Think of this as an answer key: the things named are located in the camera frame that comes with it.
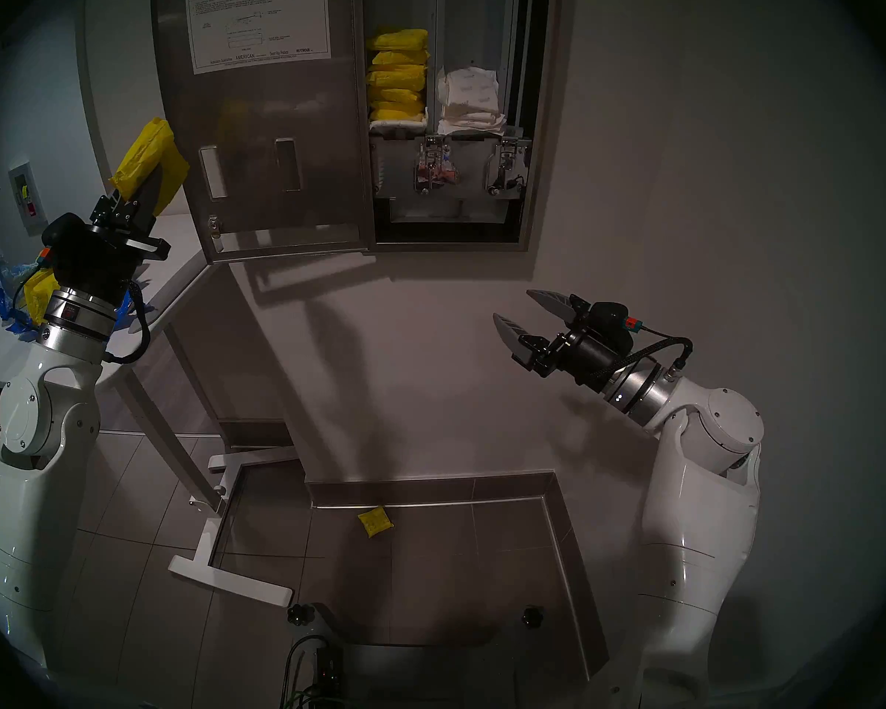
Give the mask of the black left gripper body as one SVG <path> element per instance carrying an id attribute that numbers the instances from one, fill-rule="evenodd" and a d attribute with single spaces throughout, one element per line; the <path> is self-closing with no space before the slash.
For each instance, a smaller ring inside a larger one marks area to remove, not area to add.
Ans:
<path id="1" fill-rule="evenodd" d="M 50 224 L 50 265 L 61 287 L 118 307 L 141 263 L 127 263 L 120 238 L 107 230 L 85 222 Z"/>

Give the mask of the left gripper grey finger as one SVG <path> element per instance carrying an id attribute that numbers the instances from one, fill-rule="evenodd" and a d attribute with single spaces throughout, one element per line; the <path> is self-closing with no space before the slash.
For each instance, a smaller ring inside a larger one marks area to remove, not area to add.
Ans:
<path id="1" fill-rule="evenodd" d="M 90 216 L 92 227 L 114 233 L 151 233 L 162 181 L 163 168 L 157 164 L 129 198 L 117 189 L 101 196 Z"/>
<path id="2" fill-rule="evenodd" d="M 166 240 L 155 238 L 144 231 L 120 231 L 120 256 L 127 263 L 141 263 L 144 260 L 164 261 L 171 248 Z"/>

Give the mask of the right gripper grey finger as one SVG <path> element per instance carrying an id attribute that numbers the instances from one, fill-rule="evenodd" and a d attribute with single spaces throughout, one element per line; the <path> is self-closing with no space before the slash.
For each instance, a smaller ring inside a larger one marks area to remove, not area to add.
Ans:
<path id="1" fill-rule="evenodd" d="M 498 313 L 492 315 L 492 320 L 500 340 L 519 366 L 540 377 L 551 374 L 550 341 L 547 338 L 529 334 L 519 324 Z"/>
<path id="2" fill-rule="evenodd" d="M 539 289 L 528 289 L 526 294 L 565 325 L 580 325 L 588 314 L 588 302 L 576 295 Z"/>

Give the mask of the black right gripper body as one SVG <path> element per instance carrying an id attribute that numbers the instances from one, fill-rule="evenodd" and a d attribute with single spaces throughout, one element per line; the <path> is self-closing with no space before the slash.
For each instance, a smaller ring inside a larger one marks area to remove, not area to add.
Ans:
<path id="1" fill-rule="evenodd" d="M 594 391 L 616 391 L 622 385 L 622 368 L 605 381 L 592 376 L 629 355 L 629 332 L 615 329 L 608 335 L 590 326 L 574 326 L 553 339 L 553 351 L 556 368 L 571 375 L 578 385 Z"/>

